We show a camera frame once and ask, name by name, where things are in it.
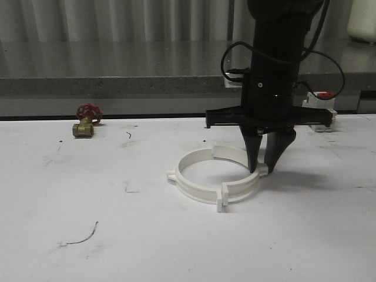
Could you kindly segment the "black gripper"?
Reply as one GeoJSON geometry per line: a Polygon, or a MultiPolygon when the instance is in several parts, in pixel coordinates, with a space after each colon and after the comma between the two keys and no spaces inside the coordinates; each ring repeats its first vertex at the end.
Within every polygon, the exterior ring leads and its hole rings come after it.
{"type": "Polygon", "coordinates": [[[257,168],[262,141],[259,134],[268,133],[264,163],[272,173],[280,156],[296,139],[293,126],[330,126],[333,122],[333,114],[328,109],[293,106],[294,80],[257,78],[247,68],[241,81],[240,105],[207,110],[206,127],[240,126],[250,172],[257,168]]]}

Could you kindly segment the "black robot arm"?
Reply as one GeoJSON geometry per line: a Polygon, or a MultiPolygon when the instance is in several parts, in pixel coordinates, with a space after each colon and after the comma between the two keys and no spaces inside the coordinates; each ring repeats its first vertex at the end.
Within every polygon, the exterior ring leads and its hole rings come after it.
{"type": "Polygon", "coordinates": [[[312,52],[329,1],[248,1],[255,19],[250,67],[243,69],[239,106],[206,112],[206,126],[238,125],[246,146],[248,169],[257,167],[263,135],[267,135],[264,163],[272,172],[295,140],[296,125],[329,126],[327,109],[293,106],[300,63],[312,52]]]}

